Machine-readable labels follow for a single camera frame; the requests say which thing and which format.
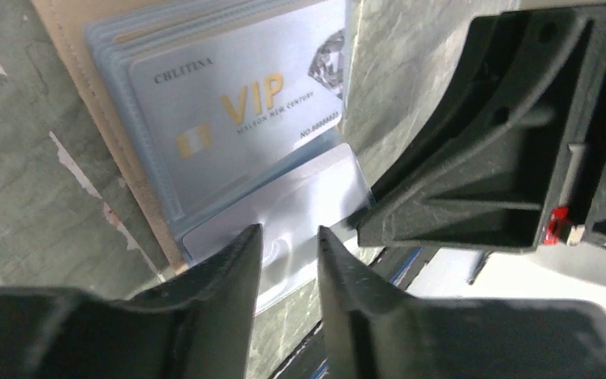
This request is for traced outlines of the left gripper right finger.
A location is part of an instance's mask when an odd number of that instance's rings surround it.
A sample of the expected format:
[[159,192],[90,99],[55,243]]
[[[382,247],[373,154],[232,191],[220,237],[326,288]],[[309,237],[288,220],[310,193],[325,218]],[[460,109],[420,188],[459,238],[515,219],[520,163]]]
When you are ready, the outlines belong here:
[[320,227],[334,378],[606,378],[606,312],[563,299],[417,298]]

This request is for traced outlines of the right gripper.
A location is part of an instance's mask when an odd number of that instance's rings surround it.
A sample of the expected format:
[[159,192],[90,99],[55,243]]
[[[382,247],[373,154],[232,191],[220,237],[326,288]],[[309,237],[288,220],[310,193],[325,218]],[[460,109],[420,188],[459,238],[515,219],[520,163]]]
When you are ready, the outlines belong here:
[[606,5],[475,18],[437,108],[373,193],[362,247],[606,250]]

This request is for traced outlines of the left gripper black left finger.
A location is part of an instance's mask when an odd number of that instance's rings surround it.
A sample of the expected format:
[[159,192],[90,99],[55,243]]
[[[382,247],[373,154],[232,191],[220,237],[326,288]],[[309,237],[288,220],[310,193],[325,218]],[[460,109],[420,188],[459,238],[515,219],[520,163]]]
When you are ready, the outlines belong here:
[[129,300],[0,287],[0,378],[242,378],[263,232]]

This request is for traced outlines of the silver VIP credit card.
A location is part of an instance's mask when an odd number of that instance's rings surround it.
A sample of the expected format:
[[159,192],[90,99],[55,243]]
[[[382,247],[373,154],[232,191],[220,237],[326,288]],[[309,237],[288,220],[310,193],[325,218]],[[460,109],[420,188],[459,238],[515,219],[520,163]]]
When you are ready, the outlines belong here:
[[269,169],[342,113],[346,6],[268,4],[127,64],[144,164],[175,218]]

